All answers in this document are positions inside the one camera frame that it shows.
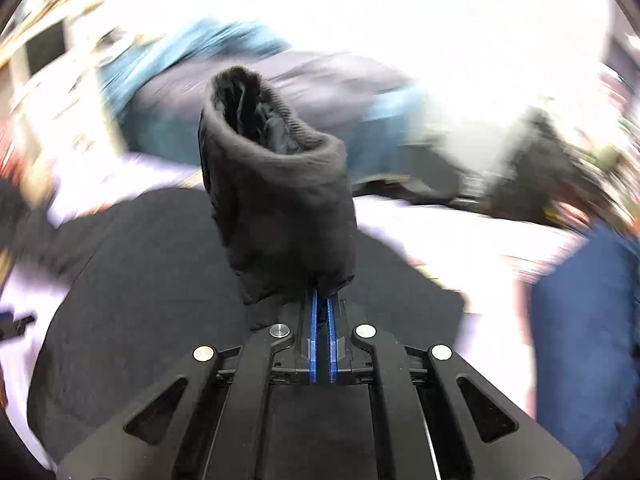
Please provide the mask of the black quilted down jacket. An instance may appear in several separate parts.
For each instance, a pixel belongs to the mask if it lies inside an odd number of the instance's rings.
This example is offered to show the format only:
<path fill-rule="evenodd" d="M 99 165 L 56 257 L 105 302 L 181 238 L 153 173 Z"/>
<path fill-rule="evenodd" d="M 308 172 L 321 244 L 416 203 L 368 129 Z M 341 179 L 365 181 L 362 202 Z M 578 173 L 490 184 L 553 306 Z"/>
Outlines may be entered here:
<path fill-rule="evenodd" d="M 29 427 L 60 460 L 198 344 L 231 347 L 308 288 L 341 292 L 400 341 L 456 339 L 462 298 L 356 226 L 344 144 L 302 129 L 278 154 L 203 106 L 204 186 L 161 188 L 54 226 L 42 211 L 21 255 L 70 286 L 30 382 Z"/>

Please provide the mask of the purple floral bed sheet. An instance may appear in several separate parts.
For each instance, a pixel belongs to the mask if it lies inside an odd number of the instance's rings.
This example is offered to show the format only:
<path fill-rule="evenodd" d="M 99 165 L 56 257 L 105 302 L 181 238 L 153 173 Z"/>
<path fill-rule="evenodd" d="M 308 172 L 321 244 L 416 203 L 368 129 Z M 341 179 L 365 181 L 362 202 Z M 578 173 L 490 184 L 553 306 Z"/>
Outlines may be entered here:
<path fill-rule="evenodd" d="M 140 154 L 80 153 L 54 166 L 40 158 L 20 166 L 18 173 L 29 202 L 52 200 L 53 224 L 92 216 L 152 188 L 202 185 L 198 168 Z M 460 292 L 465 306 L 457 352 L 534 416 L 536 370 L 526 312 L 528 285 L 582 246 L 582 237 L 533 223 L 379 197 L 357 200 L 356 215 L 363 232 L 393 248 L 424 278 Z M 53 460 L 27 423 L 27 393 L 44 335 L 68 288 L 23 263 L 1 274 L 6 280 L 2 312 L 36 317 L 24 337 L 1 346 L 6 414 L 29 452 L 51 469 Z"/>

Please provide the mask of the navy blue pillow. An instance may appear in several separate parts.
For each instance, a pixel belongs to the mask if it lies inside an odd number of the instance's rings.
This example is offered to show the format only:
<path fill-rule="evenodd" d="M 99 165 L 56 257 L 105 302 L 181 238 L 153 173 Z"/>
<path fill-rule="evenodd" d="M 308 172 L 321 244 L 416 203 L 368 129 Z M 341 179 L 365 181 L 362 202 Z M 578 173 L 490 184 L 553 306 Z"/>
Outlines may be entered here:
<path fill-rule="evenodd" d="M 529 323 L 537 420 L 594 471 L 639 406 L 638 240 L 594 226 L 533 284 Z"/>

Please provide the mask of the blue and grey jacket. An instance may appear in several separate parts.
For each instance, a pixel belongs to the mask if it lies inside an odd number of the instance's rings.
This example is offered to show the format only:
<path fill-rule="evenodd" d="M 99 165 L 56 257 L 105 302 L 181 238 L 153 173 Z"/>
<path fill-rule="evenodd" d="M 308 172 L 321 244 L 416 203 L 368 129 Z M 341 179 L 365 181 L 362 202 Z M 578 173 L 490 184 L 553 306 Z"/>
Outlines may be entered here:
<path fill-rule="evenodd" d="M 420 137 L 418 90 L 389 68 L 298 52 L 262 26 L 211 21 L 148 44 L 114 29 L 96 57 L 131 151 L 197 165 L 210 104 L 233 131 L 278 154 L 302 149 L 304 127 L 332 134 L 361 194 L 444 204 L 460 193 L 459 170 Z"/>

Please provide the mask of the white device with dark screen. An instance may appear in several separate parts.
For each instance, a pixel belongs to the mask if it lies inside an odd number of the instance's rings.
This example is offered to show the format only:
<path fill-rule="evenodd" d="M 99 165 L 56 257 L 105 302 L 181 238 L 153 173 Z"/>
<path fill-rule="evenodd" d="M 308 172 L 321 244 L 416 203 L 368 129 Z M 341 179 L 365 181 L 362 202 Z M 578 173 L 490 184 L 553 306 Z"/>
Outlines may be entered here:
<path fill-rule="evenodd" d="M 29 37 L 10 57 L 9 71 L 15 90 L 26 84 L 52 62 L 68 51 L 67 24 L 58 21 Z"/>

